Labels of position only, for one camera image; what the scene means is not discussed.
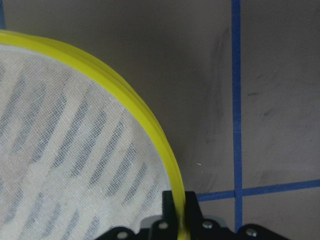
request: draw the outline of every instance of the striped fabric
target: striped fabric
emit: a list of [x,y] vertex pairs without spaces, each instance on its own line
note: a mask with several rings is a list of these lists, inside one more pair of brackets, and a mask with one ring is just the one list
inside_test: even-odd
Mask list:
[[170,189],[155,146],[104,88],[47,56],[0,45],[0,239],[138,231]]

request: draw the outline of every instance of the yellow rim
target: yellow rim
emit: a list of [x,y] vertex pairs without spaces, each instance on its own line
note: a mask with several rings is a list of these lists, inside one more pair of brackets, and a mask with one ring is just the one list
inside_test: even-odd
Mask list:
[[132,87],[96,57],[60,41],[0,30],[0,44],[37,52],[78,70],[104,87],[131,112],[150,137],[164,163],[179,222],[178,238],[185,239],[185,190],[176,158],[156,117]]

